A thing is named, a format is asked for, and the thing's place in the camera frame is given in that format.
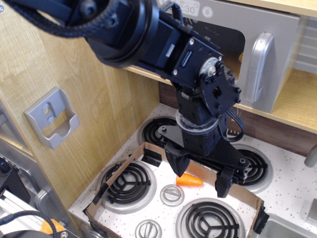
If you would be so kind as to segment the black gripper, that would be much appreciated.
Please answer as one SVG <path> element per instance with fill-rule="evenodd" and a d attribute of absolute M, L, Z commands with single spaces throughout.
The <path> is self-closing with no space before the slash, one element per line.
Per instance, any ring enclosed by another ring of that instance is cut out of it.
<path fill-rule="evenodd" d="M 233 183 L 243 184 L 250 162 L 232 145 L 243 136 L 227 135 L 227 119 L 212 119 L 208 124 L 163 125 L 158 129 L 166 142 L 167 161 L 181 177 L 191 160 L 217 171 L 215 189 L 225 198 Z"/>

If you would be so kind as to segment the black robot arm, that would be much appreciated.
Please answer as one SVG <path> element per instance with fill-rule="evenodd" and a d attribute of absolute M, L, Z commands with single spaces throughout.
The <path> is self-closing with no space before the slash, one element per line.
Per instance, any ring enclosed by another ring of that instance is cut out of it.
<path fill-rule="evenodd" d="M 226 135 L 228 117 L 241 90 L 219 48 L 183 22 L 181 7 L 154 0 L 9 0 L 7 4 L 39 29 L 63 38 L 84 38 L 96 57 L 114 67 L 138 66 L 171 81 L 176 125 L 162 125 L 165 154 L 181 176 L 191 160 L 220 165 L 220 198 L 247 178 L 249 162 Z"/>

